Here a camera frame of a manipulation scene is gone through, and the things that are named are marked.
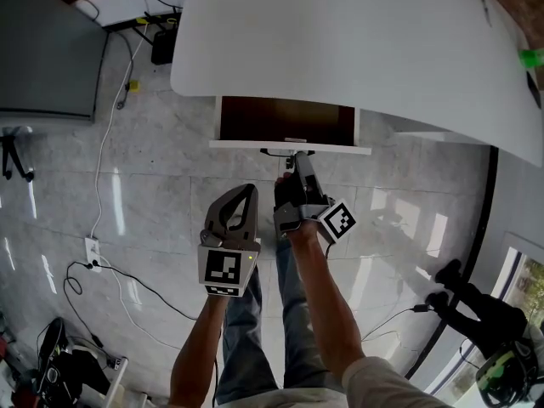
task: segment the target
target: shirt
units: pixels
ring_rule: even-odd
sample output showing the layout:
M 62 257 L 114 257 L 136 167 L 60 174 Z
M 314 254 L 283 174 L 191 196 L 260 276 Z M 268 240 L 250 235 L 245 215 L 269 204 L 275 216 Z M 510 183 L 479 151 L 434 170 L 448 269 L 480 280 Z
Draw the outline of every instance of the shirt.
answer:
M 447 408 L 414 387 L 386 361 L 365 357 L 343 374 L 346 394 L 327 388 L 283 388 L 235 400 L 222 408 Z

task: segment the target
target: marble floor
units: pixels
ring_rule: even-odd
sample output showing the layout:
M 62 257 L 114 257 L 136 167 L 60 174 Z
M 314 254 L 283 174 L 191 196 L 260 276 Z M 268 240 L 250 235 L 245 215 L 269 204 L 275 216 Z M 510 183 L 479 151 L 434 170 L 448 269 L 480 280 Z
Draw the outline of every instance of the marble floor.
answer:
M 139 38 L 125 32 L 133 49 Z M 263 287 L 263 349 L 283 380 L 281 300 L 274 261 L 274 181 L 285 163 L 253 150 L 208 148 L 214 99 L 180 97 L 170 66 L 150 62 L 144 42 L 133 78 L 140 82 L 116 111 L 99 176 L 103 216 L 96 229 L 111 264 L 140 277 L 191 315 L 206 298 L 197 282 L 196 244 L 209 204 L 226 190 L 254 183 L 259 191 L 258 260 Z M 66 302 L 67 265 L 85 261 L 83 238 L 98 214 L 94 171 L 112 101 L 128 62 L 125 43 L 110 36 L 100 76 L 96 123 L 74 131 L 20 139 L 32 184 L 0 180 L 0 309 L 17 336 L 14 348 L 35 365 L 36 337 L 55 317 L 89 337 Z M 312 156 L 325 192 L 344 198 L 359 225 L 331 249 L 331 272 L 355 313 L 361 334 L 420 303 L 437 286 L 431 276 L 451 258 L 465 258 L 483 199 L 489 148 L 400 137 L 379 114 L 361 114 L 362 142 L 371 156 Z M 132 326 L 116 280 L 74 268 L 83 294 L 69 291 L 90 328 L 112 354 L 127 356 L 125 385 L 167 395 L 176 350 Z M 121 279 L 134 321 L 164 343 L 180 347 L 192 322 L 130 279 Z M 407 371 L 437 326 L 432 313 L 404 313 L 363 342 L 368 354 Z M 222 363 L 219 351 L 219 363 Z

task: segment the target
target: hand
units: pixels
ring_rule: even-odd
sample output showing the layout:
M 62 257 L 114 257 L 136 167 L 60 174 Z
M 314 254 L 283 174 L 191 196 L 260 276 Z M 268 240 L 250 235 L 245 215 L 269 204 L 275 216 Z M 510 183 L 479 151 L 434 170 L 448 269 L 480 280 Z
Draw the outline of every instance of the hand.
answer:
M 283 177 L 279 177 L 275 181 L 275 186 L 283 183 L 285 179 L 291 177 L 291 173 L 283 173 Z M 315 221 L 303 221 L 298 229 L 287 232 L 287 237 L 291 243 L 304 243 L 312 240 L 317 240 L 317 230 L 319 223 Z

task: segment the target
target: black stand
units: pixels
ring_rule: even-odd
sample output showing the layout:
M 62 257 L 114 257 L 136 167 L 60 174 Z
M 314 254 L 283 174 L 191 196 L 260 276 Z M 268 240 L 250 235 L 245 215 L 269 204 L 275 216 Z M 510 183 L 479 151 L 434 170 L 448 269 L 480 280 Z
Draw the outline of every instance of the black stand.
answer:
M 34 173 L 32 171 L 25 173 L 15 149 L 15 136 L 2 136 L 0 142 L 2 142 L 2 175 L 7 180 L 11 179 L 11 171 L 8 171 L 8 157 L 11 156 L 20 176 L 30 183 L 34 179 Z

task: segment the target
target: person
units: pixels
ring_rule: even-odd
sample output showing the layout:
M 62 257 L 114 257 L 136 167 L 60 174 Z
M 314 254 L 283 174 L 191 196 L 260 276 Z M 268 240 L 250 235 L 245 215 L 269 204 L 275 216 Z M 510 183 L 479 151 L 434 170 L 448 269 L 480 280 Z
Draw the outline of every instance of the person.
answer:
M 224 369 L 216 394 L 222 407 L 446 407 L 386 360 L 365 356 L 359 327 L 318 242 L 316 222 L 304 222 L 278 242 L 276 265 L 286 341 L 284 388 L 278 388 L 261 348 L 256 268 L 243 297 L 208 297 L 174 363 L 170 407 L 204 403 L 222 323 Z
M 538 363 L 538 377 L 544 372 L 544 335 L 535 325 L 530 324 L 524 312 L 501 299 L 483 294 L 478 288 L 461 276 L 461 261 L 451 260 L 437 272 L 434 280 L 457 295 L 479 318 L 474 320 L 451 307 L 446 292 L 431 293 L 425 303 L 433 308 L 446 324 L 470 340 L 486 360 L 491 358 L 506 343 L 524 341 L 535 353 Z M 544 385 L 537 383 L 530 388 L 529 400 L 544 405 Z

